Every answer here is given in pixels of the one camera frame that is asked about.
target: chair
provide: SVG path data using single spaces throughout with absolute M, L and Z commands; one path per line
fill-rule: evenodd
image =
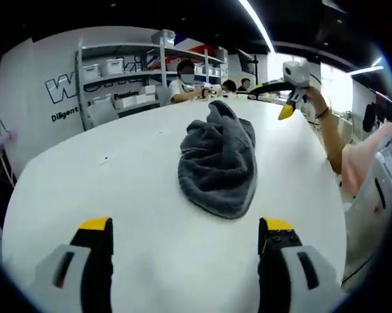
M 87 108 L 91 122 L 94 127 L 115 121 L 119 118 L 110 98 L 95 101 Z
M 157 86 L 157 95 L 160 106 L 166 106 L 170 104 L 171 89 L 169 87 Z

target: white table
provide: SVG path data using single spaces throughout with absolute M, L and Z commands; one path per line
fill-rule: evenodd
M 12 195 L 3 261 L 25 288 L 36 264 L 88 218 L 113 218 L 114 312 L 257 312 L 258 220 L 289 221 L 342 279 L 346 230 L 335 175 L 301 112 L 225 100 L 256 131 L 258 183 L 248 213 L 225 220 L 190 203 L 177 180 L 179 145 L 207 101 L 102 125 L 42 153 Z

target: face mask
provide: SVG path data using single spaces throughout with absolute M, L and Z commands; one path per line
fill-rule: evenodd
M 194 81 L 194 74 L 182 74 L 181 80 L 185 83 L 193 83 Z

